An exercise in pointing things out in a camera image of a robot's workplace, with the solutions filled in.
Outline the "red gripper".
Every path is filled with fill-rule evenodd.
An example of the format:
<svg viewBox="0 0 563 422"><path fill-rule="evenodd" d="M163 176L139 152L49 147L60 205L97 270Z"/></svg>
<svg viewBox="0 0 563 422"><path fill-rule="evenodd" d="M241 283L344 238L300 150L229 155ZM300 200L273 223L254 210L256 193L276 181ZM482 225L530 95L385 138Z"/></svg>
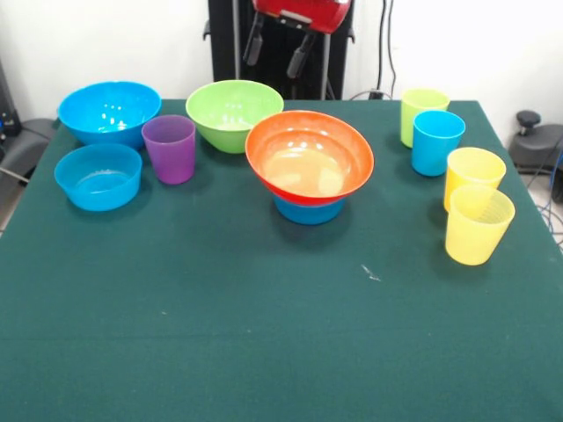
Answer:
<svg viewBox="0 0 563 422"><path fill-rule="evenodd" d="M254 66L260 57L263 45L261 31L265 15L298 29L334 33L346 17L351 2L348 0L253 0L252 5L256 12L262 14L254 15L245 47L243 60L248 66ZM289 79L296 79L301 75L315 40L315 33L304 35L302 43L294 51L287 67L286 75Z"/></svg>

